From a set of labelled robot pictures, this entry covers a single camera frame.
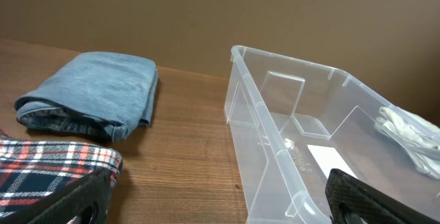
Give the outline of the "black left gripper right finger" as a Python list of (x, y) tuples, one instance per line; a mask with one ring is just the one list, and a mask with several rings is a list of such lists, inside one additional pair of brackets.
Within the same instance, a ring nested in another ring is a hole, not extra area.
[(439, 224), (337, 168), (329, 173), (325, 195), (332, 224)]

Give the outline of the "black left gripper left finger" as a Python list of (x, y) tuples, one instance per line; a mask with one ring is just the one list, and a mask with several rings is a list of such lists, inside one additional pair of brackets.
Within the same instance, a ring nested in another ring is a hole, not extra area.
[(111, 198), (111, 171), (99, 168), (32, 205), (1, 219), (2, 224), (103, 224)]

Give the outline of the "red plaid cloth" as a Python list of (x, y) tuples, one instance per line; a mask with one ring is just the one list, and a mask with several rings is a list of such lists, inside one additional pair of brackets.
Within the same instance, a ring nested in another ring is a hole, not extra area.
[(84, 142), (30, 141), (1, 132), (1, 218), (16, 214), (90, 172), (105, 168), (116, 185), (116, 150)]

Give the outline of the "cream cloth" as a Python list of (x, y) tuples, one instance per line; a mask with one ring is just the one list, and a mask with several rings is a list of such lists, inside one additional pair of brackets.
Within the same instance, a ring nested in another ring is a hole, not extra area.
[(429, 137), (388, 107), (379, 108), (374, 129), (396, 142), (417, 172), (439, 180), (439, 140)]

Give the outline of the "white paper label in bin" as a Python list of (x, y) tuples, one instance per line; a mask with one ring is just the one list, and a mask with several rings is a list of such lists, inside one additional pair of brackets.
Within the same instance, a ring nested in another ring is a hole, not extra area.
[(335, 148), (316, 145), (308, 145), (307, 148), (327, 179), (329, 178), (331, 170), (334, 168), (357, 178)]

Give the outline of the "clear plastic storage bin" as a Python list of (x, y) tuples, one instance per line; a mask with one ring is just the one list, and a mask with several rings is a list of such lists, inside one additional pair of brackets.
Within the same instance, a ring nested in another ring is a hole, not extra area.
[(225, 99), (248, 223), (329, 223), (327, 178), (307, 148), (335, 148), (357, 179), (439, 218), (439, 180), (374, 129), (388, 107), (435, 140), (439, 128), (338, 68), (236, 45)]

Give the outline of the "folded blue denim cloth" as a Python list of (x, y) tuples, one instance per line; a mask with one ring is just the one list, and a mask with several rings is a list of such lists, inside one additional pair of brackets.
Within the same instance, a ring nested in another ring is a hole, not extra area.
[(19, 97), (16, 119), (29, 129), (119, 142), (150, 125), (157, 83), (152, 60), (85, 52)]

